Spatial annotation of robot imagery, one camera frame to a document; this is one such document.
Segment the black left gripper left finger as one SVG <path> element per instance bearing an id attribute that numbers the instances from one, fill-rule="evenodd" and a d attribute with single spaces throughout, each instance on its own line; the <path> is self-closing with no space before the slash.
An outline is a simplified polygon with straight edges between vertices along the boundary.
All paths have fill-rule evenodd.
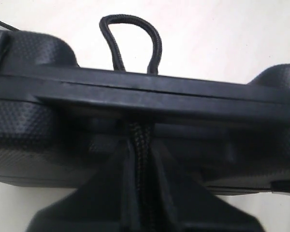
<path id="1" fill-rule="evenodd" d="M 36 213 L 27 231 L 140 231 L 132 144 L 121 141 L 105 166 L 78 190 Z"/>

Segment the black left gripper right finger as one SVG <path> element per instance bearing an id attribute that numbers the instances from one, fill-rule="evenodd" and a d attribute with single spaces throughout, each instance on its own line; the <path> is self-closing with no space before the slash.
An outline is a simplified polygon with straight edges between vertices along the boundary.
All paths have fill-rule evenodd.
<path id="1" fill-rule="evenodd" d="M 162 142 L 151 145 L 160 232 L 262 232 L 259 221 L 196 182 Z"/>

